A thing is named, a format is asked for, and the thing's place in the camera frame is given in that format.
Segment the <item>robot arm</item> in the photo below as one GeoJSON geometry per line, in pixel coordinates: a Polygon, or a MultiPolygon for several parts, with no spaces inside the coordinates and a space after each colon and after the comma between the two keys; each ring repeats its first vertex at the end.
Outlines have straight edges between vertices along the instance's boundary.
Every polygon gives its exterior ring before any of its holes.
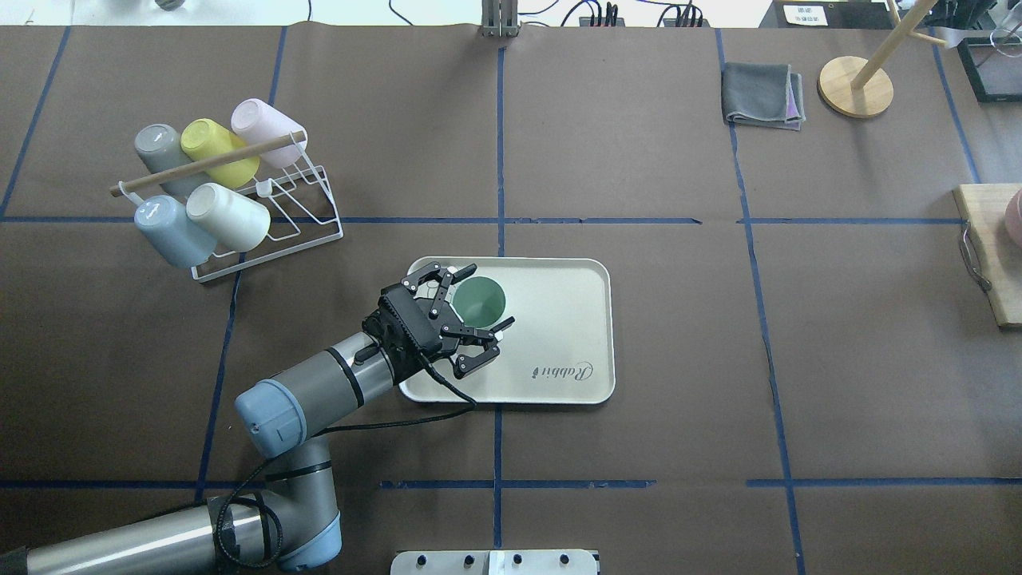
{"type": "Polygon", "coordinates": [[[474,319],[449,300],[476,271],[430,262],[383,288],[378,308],[342,342],[256,383],[235,408],[265,458],[266,486],[210,498],[58,545],[4,553],[4,574],[237,574],[276,565],[299,572],[342,550],[327,435],[340,419],[449,360],[456,379],[499,356],[513,317],[474,319]]]}

